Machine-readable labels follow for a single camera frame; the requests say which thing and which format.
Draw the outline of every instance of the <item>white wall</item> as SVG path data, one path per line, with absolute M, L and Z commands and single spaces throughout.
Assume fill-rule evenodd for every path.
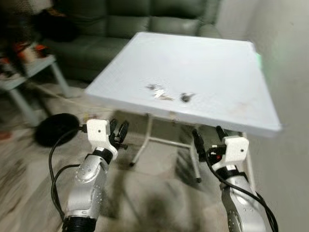
M 258 189 L 281 232 L 309 231 L 309 1 L 261 0 L 249 39 L 283 124 L 274 139 L 251 136 Z
M 225 39 L 247 40 L 251 18 L 260 0 L 221 0 L 216 28 Z

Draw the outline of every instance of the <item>side table leg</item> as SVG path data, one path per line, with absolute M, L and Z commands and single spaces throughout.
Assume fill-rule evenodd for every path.
M 34 127 L 38 126 L 40 123 L 38 117 L 35 115 L 32 108 L 29 106 L 29 104 L 26 102 L 26 100 L 20 94 L 20 92 L 17 89 L 11 89 L 9 93 L 11 97 L 14 99 L 14 101 L 16 102 L 18 108 L 25 115 L 29 123 Z
M 193 169 L 194 169 L 195 178 L 196 178 L 197 182 L 200 183 L 200 182 L 202 182 L 202 178 L 201 178 L 201 175 L 199 173 L 198 162 L 197 162 L 197 159 L 196 159 L 194 139 L 192 139 L 192 142 L 191 142 L 190 156 L 191 156 L 191 161 L 192 161 L 192 165 L 193 165 Z
M 71 95 L 70 87 L 68 86 L 68 83 L 64 79 L 62 72 L 60 71 L 57 63 L 54 62 L 51 64 L 51 66 L 52 66 L 52 70 L 55 75 L 55 78 L 57 79 L 64 96 L 66 98 L 71 98 L 72 95 Z
M 147 146 L 147 144 L 149 142 L 150 135 L 151 135 L 151 130 L 152 130 L 152 127 L 153 127 L 153 120 L 154 120 L 153 116 L 149 115 L 148 116 L 148 123 L 147 123 L 146 137 L 145 137 L 144 143 L 141 146 L 141 148 L 138 151 L 138 153 L 133 158 L 132 162 L 130 163 L 130 167 L 133 167 L 136 164 L 136 162 L 139 160 L 139 157 L 140 157 L 141 153 L 143 152 L 143 150 L 145 149 L 145 147 Z

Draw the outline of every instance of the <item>metal table leg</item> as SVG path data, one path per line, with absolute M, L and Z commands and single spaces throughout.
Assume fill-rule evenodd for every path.
M 136 164 L 136 162 L 139 160 L 141 153 L 143 152 L 143 150 L 145 149 L 145 147 L 148 145 L 149 139 L 150 139 L 150 135 L 151 135 L 151 130 L 153 127 L 153 117 L 152 115 L 148 115 L 148 123 L 147 123 L 147 131 L 146 131 L 146 137 L 144 140 L 143 145 L 141 146 L 140 150 L 138 151 L 138 153 L 135 155 L 135 157 L 133 158 L 132 162 L 130 163 L 130 166 L 133 167 L 134 164 Z
M 38 126 L 40 123 L 38 117 L 35 115 L 34 111 L 26 102 L 25 98 L 20 94 L 20 92 L 16 88 L 14 88 L 9 90 L 9 93 L 13 100 L 16 102 L 18 108 L 27 118 L 28 122 L 34 127 Z
M 71 98 L 72 94 L 71 94 L 71 91 L 70 91 L 70 87 L 68 86 L 68 83 L 64 79 L 62 72 L 60 71 L 57 63 L 56 62 L 52 63 L 51 67 L 52 67 L 55 78 L 57 79 L 64 96 L 66 98 Z
M 184 147 L 184 148 L 188 148 L 189 151 L 190 151 L 190 157 L 191 157 L 195 177 L 196 177 L 197 182 L 200 183 L 201 182 L 201 176 L 200 176 L 200 173 L 199 173 L 198 163 L 197 163 L 197 160 L 196 160 L 194 140 L 192 139 L 192 142 L 189 145 L 189 144 L 178 143 L 178 142 L 174 142 L 174 141 L 170 141 L 170 140 L 166 140 L 166 139 L 160 139 L 160 138 L 152 137 L 151 131 L 152 131 L 152 126 L 153 126 L 153 120 L 154 120 L 154 117 L 152 115 L 149 115 L 148 124 L 147 124 L 147 131 L 146 131 L 144 143 L 141 146 L 138 153 L 136 154 L 136 156 L 133 158 L 132 162 L 130 163 L 130 166 L 132 167 L 136 164 L 136 162 L 138 161 L 142 152 L 144 151 L 145 147 L 148 145 L 149 141 L 164 143 L 164 144 L 173 145 L 173 146 Z

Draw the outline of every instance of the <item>white side table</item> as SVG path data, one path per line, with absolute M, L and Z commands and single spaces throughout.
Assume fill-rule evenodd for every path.
M 58 81 L 64 96 L 66 98 L 70 98 L 71 97 L 70 88 L 56 63 L 55 56 L 49 55 L 48 57 L 38 59 L 37 61 L 31 64 L 26 64 L 27 75 L 29 78 L 31 78 L 35 74 L 42 71 L 43 69 L 47 68 L 48 66 L 51 66 L 54 76 L 56 80 Z M 20 77 L 14 80 L 0 80 L 0 89 L 8 91 L 10 93 L 11 97 L 16 102 L 18 108 L 25 115 L 29 123 L 32 126 L 36 127 L 39 125 L 40 121 L 38 117 L 35 115 L 35 113 L 33 112 L 30 105 L 25 100 L 25 98 L 22 96 L 22 94 L 17 89 L 18 86 L 20 86 L 26 80 L 27 79 L 25 77 Z

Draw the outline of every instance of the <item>table frame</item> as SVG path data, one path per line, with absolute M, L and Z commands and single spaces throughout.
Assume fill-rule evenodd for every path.
M 135 157 L 131 161 L 130 167 L 133 167 L 137 163 L 137 161 L 139 160 L 140 156 L 142 155 L 143 151 L 145 150 L 145 148 L 147 147 L 147 145 L 150 141 L 168 144 L 168 145 L 173 145 L 173 146 L 178 146 L 178 147 L 184 147 L 184 148 L 189 149 L 189 151 L 190 151 L 190 158 L 191 158 L 191 162 L 192 162 L 192 165 L 193 165 L 195 178 L 196 178 L 196 181 L 198 183 L 200 183 L 202 181 L 202 179 L 201 179 L 200 172 L 199 172 L 198 161 L 197 161 L 197 153 L 196 153 L 196 148 L 195 148 L 195 145 L 194 145 L 194 139 L 192 138 L 192 141 L 191 141 L 190 144 L 184 144 L 184 143 L 178 143 L 178 142 L 170 141 L 170 140 L 166 140 L 166 139 L 160 139 L 160 138 L 152 137 L 151 132 L 152 132 L 154 118 L 155 117 L 152 114 L 148 114 L 148 122 L 147 122 L 147 129 L 146 129 L 146 135 L 145 135 L 144 142 L 143 142 L 142 146 L 140 147 L 138 153 L 135 155 Z M 246 133 L 241 132 L 240 136 L 247 138 Z M 248 149 L 247 157 L 246 157 L 246 160 L 245 160 L 245 169 L 246 169 L 245 172 L 248 174 L 248 179 L 249 179 L 249 183 L 251 185 L 251 188 L 253 189 L 253 191 L 255 191 L 255 181 L 254 181 L 252 160 L 251 160 L 251 155 L 250 155 L 249 149 Z

